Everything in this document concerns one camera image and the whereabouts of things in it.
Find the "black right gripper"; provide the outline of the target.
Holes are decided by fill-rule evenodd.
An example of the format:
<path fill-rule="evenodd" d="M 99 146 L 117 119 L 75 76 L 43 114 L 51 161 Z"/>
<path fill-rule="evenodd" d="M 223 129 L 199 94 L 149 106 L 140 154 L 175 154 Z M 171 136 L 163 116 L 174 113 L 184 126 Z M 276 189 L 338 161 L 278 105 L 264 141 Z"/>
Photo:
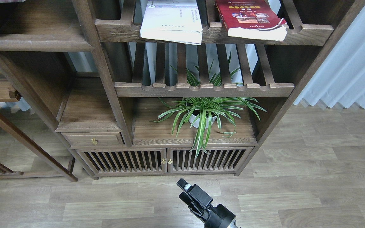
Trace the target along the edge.
<path fill-rule="evenodd" d="M 190 211 L 201 221 L 205 228 L 237 228 L 236 215 L 222 204 L 211 205 L 213 198 L 201 187 L 187 183 L 183 178 L 177 182 L 183 192 L 179 198 L 190 208 Z"/>

